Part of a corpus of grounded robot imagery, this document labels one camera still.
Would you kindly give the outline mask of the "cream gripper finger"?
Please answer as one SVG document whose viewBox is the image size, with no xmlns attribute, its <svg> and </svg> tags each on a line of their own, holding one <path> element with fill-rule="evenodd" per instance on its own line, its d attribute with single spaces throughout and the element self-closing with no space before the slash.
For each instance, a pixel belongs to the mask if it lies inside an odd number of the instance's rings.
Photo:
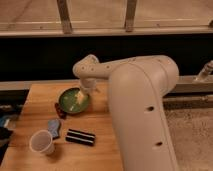
<svg viewBox="0 0 213 171">
<path fill-rule="evenodd" d="M 82 92 L 78 92 L 76 95 L 76 98 L 77 98 L 77 103 L 82 104 L 86 100 L 87 96 Z"/>
</svg>

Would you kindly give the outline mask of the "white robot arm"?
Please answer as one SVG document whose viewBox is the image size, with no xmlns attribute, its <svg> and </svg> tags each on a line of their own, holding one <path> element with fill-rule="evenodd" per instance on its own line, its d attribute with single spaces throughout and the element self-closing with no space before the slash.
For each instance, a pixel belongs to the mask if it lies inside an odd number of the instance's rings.
<svg viewBox="0 0 213 171">
<path fill-rule="evenodd" d="M 163 97 L 179 70 L 168 56 L 131 57 L 101 63 L 88 55 L 73 66 L 88 92 L 95 79 L 108 81 L 108 106 L 124 171 L 179 171 Z"/>
</svg>

